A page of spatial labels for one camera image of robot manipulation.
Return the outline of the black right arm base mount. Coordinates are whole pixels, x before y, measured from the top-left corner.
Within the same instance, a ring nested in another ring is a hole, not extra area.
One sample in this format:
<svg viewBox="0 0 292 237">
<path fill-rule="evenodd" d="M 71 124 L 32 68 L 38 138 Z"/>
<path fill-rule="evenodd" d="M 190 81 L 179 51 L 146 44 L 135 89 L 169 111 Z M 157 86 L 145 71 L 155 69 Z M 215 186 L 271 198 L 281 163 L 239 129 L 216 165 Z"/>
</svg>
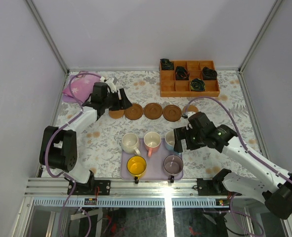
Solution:
<svg viewBox="0 0 292 237">
<path fill-rule="evenodd" d="M 225 175 L 232 174 L 226 168 L 220 170 L 212 179 L 197 178 L 196 190 L 199 196 L 227 196 L 229 191 L 224 187 L 222 181 Z"/>
</svg>

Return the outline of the grey purple ceramic mug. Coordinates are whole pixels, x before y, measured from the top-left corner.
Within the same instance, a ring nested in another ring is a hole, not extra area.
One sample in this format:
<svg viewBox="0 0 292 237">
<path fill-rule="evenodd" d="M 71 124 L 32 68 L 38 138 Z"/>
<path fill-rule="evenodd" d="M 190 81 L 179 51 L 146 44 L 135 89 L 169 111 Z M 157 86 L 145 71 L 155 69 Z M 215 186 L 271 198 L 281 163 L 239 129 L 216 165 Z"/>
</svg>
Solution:
<svg viewBox="0 0 292 237">
<path fill-rule="evenodd" d="M 169 175 L 177 175 L 183 170 L 183 160 L 178 155 L 169 155 L 165 158 L 163 167 Z"/>
</svg>

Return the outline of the light blue ceramic mug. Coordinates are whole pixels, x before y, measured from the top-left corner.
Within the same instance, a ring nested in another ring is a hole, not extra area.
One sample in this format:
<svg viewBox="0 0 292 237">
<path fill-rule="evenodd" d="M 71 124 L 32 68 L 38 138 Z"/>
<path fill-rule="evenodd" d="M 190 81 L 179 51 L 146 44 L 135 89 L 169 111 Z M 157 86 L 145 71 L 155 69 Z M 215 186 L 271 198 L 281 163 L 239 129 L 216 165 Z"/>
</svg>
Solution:
<svg viewBox="0 0 292 237">
<path fill-rule="evenodd" d="M 171 130 L 167 132 L 165 135 L 165 147 L 169 151 L 174 151 L 174 144 L 175 144 L 174 131 Z"/>
</svg>

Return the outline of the dark wooden grooved coaster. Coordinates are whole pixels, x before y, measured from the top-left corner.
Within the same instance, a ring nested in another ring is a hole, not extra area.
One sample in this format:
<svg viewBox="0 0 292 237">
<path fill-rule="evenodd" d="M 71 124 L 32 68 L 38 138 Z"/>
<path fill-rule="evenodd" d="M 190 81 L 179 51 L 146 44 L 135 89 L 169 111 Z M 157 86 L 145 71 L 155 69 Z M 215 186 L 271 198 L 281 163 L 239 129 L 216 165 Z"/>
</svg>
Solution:
<svg viewBox="0 0 292 237">
<path fill-rule="evenodd" d="M 125 110 L 124 115 L 129 120 L 140 119 L 143 115 L 143 107 L 133 103 L 132 106 Z"/>
<path fill-rule="evenodd" d="M 163 113 L 163 109 L 158 103 L 149 103 L 144 107 L 143 112 L 148 119 L 159 119 Z"/>
<path fill-rule="evenodd" d="M 177 105 L 167 105 L 163 109 L 163 116 L 167 121 L 176 122 L 180 120 L 182 111 Z"/>
</svg>

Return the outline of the light bamboo coaster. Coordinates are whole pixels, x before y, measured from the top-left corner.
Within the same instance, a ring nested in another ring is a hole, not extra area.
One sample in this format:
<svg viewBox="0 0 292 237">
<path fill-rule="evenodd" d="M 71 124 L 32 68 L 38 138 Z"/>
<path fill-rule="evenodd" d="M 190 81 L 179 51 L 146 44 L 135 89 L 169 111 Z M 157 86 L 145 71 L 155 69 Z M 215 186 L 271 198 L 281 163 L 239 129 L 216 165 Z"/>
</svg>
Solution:
<svg viewBox="0 0 292 237">
<path fill-rule="evenodd" d="M 183 113 L 187 112 L 194 112 L 197 113 L 199 110 L 196 106 L 190 105 L 189 108 L 186 110 L 187 106 L 185 106 L 182 110 Z"/>
<path fill-rule="evenodd" d="M 124 110 L 109 111 L 109 116 L 113 119 L 120 119 L 124 116 L 124 113 L 125 113 Z"/>
</svg>

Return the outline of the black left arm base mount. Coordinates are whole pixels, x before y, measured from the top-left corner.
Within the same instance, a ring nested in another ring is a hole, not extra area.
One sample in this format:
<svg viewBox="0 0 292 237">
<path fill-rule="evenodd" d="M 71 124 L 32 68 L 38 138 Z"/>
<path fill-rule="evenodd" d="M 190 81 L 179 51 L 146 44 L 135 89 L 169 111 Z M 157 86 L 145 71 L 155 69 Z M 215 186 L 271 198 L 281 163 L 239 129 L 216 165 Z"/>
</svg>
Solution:
<svg viewBox="0 0 292 237">
<path fill-rule="evenodd" d="M 73 195 L 79 196 L 108 196 L 110 194 L 111 181 L 97 180 L 94 173 L 90 171 L 89 179 L 86 183 L 76 182 L 76 188 Z"/>
</svg>

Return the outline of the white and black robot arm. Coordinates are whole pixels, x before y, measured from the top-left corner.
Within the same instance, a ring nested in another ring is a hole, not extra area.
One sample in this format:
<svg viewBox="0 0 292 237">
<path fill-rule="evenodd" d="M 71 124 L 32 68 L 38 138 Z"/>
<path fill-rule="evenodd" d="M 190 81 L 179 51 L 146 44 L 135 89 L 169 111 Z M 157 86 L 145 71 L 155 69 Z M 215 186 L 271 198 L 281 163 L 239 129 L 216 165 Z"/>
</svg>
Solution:
<svg viewBox="0 0 292 237">
<path fill-rule="evenodd" d="M 215 126 L 205 113 L 198 112 L 188 119 L 187 126 L 175 128 L 174 151 L 183 151 L 185 140 L 188 150 L 202 147 L 215 149 L 235 160 L 256 179 L 244 178 L 231 171 L 221 170 L 214 178 L 213 190 L 223 195 L 227 191 L 251 197 L 263 203 L 276 217 L 286 220 L 292 214 L 292 173 L 272 163 L 247 146 L 238 132 L 222 124 Z"/>
<path fill-rule="evenodd" d="M 81 104 L 79 114 L 61 127 L 48 126 L 44 130 L 40 164 L 48 169 L 58 169 L 68 179 L 79 183 L 79 190 L 85 195 L 92 194 L 96 183 L 91 180 L 92 172 L 78 160 L 78 136 L 89 125 L 100 120 L 106 110 L 119 111 L 131 106 L 123 88 L 114 91 L 107 83 L 95 83 L 92 93 Z"/>
</svg>

